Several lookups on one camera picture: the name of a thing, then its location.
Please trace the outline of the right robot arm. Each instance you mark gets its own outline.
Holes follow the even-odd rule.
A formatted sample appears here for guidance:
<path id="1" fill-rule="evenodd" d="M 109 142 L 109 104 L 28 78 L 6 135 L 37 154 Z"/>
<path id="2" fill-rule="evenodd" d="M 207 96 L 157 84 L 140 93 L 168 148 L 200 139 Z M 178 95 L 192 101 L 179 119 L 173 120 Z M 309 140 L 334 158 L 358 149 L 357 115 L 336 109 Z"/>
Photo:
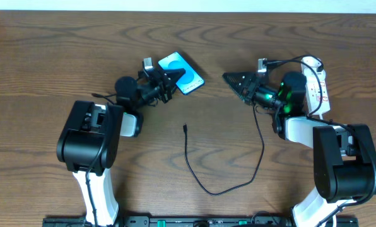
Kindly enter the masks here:
<path id="1" fill-rule="evenodd" d="M 273 129 L 287 141 L 313 149 L 314 189 L 291 210 L 293 226 L 325 226 L 345 207 L 376 195 L 376 150 L 365 124 L 343 125 L 306 116 L 306 77 L 284 75 L 279 90 L 268 76 L 252 72 L 224 73 L 222 78 L 248 105 L 273 110 Z"/>

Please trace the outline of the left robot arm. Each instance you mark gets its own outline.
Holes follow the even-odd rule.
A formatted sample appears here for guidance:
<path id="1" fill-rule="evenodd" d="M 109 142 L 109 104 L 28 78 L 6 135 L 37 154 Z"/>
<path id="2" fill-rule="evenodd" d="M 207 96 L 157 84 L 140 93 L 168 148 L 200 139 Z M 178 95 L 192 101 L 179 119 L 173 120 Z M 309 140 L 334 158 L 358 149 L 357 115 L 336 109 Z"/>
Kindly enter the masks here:
<path id="1" fill-rule="evenodd" d="M 57 158 L 79 183 L 86 205 L 85 224 L 112 226 L 119 204 L 112 188 L 110 169 L 119 138 L 136 137 L 143 128 L 139 108 L 172 99 L 185 69 L 143 69 L 138 77 L 115 82 L 116 101 L 104 105 L 76 101 L 57 142 Z"/>

